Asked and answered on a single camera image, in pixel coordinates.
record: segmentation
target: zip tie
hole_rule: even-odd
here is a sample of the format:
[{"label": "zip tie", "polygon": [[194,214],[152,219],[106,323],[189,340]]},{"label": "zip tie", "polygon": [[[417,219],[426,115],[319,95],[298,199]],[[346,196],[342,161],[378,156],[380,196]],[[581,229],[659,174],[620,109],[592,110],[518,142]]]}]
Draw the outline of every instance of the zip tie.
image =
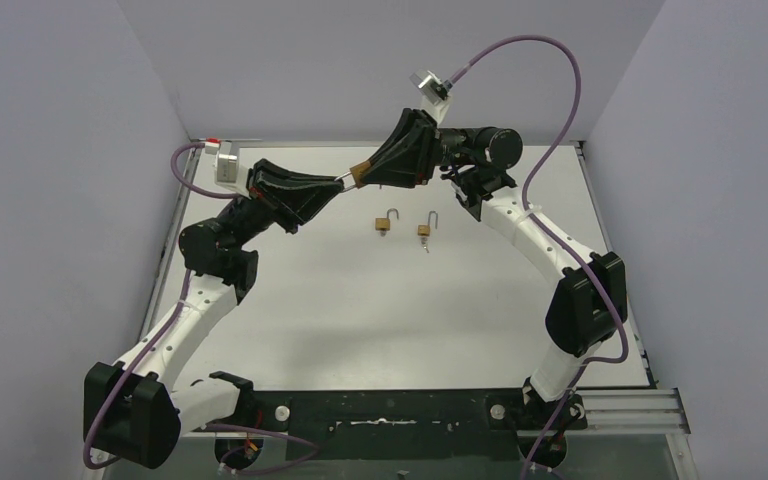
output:
[{"label": "zip tie", "polygon": [[524,217],[529,217],[534,213],[541,213],[542,211],[543,207],[541,205],[534,205],[533,203],[530,203],[528,209],[525,210],[522,215]]},{"label": "zip tie", "polygon": [[178,300],[178,303],[180,303],[181,305],[183,305],[185,307],[190,307],[190,309],[192,309],[192,310],[199,310],[198,307],[196,307],[195,305],[193,305],[192,303],[190,303],[190,302],[188,302],[186,300]]}]

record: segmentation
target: black bracket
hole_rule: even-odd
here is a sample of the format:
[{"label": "black bracket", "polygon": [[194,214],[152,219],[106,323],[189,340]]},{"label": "black bracket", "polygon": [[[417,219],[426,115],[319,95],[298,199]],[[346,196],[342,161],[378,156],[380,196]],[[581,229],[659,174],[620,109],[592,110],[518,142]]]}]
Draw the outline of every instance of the black bracket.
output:
[{"label": "black bracket", "polygon": [[422,110],[406,108],[390,137],[360,166],[358,185],[425,185],[442,155],[437,122]]},{"label": "black bracket", "polygon": [[[591,258],[588,265],[625,322],[628,318],[625,264],[614,252],[593,253]],[[564,278],[558,282],[546,314],[546,330],[558,348],[580,357],[591,346],[611,338],[616,329],[605,302],[584,270],[564,269]]]},{"label": "black bracket", "polygon": [[[572,395],[566,401],[567,408],[564,408],[558,418],[552,423],[552,429],[557,429],[558,425],[564,425],[569,430],[584,430],[587,428],[586,418],[574,418],[569,407],[576,404],[584,405],[581,395]],[[522,391],[506,391],[495,395],[488,395],[485,401],[485,411],[490,428],[494,430],[510,430],[515,427],[517,430],[540,430],[549,421],[549,417],[558,406],[558,402],[543,402],[540,399],[523,402]],[[505,418],[496,419],[491,415],[493,407],[499,405],[505,410]]]},{"label": "black bracket", "polygon": [[296,233],[343,191],[337,177],[293,172],[261,159],[252,166],[246,187],[269,207],[275,223]]},{"label": "black bracket", "polygon": [[228,382],[240,390],[237,397],[237,407],[234,413],[220,421],[220,423],[230,423],[232,425],[245,425],[252,427],[257,421],[258,402],[254,397],[254,382],[225,372],[213,372],[210,378]]}]

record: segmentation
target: glass panel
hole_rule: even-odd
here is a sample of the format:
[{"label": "glass panel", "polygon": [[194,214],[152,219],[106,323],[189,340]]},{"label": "glass panel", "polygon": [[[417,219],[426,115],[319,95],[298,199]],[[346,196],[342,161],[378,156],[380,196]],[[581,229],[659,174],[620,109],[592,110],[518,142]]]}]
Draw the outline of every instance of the glass panel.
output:
[{"label": "glass panel", "polygon": [[[677,480],[667,440],[663,435],[571,436],[567,459],[560,467],[567,480]],[[283,441],[266,439],[263,453],[252,468],[265,468],[284,461]],[[422,479],[517,479],[520,463],[493,462],[483,457],[448,460],[310,461],[268,479],[381,479],[399,480],[398,472],[410,472],[405,480]],[[119,462],[108,469],[105,480],[218,480],[233,478],[229,472],[217,476],[213,439],[184,438],[171,457],[157,470]],[[556,479],[545,472],[529,475],[533,480]]]}]

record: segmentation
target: black joint housing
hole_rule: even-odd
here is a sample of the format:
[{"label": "black joint housing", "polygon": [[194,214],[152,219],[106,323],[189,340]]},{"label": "black joint housing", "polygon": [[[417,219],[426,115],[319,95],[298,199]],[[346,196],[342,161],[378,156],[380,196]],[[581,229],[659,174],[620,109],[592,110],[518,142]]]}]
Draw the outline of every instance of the black joint housing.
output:
[{"label": "black joint housing", "polygon": [[[84,439],[113,386],[119,367],[96,363],[84,378]],[[166,387],[156,378],[131,374],[116,396],[93,441],[93,448],[147,468],[159,467],[175,448],[181,421]]]},{"label": "black joint housing", "polygon": [[[592,255],[588,266],[605,288],[623,322],[628,318],[625,264],[614,252]],[[564,270],[546,314],[546,330],[561,350],[580,357],[605,341],[616,325],[605,302],[582,268]]]},{"label": "black joint housing", "polygon": [[441,128],[440,136],[447,156],[462,153],[478,165],[504,171],[522,157],[522,137],[510,128]]}]

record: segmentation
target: brass padlock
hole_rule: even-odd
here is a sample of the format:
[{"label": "brass padlock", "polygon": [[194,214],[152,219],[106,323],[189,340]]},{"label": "brass padlock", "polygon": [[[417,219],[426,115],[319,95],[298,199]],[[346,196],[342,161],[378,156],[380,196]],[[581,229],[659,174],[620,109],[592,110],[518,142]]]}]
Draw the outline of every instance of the brass padlock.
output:
[{"label": "brass padlock", "polygon": [[378,233],[380,233],[382,237],[387,235],[387,232],[390,231],[390,212],[396,212],[396,220],[399,219],[399,211],[395,208],[387,210],[387,216],[385,218],[375,219],[375,229],[378,230]]},{"label": "brass padlock", "polygon": [[437,224],[439,223],[439,217],[437,216],[437,212],[434,210],[431,210],[428,212],[428,224],[427,225],[420,225],[416,227],[416,234],[419,235],[419,243],[422,244],[422,248],[425,249],[425,253],[431,253],[428,251],[428,237],[431,236],[431,215],[434,215],[434,229],[437,229]]}]

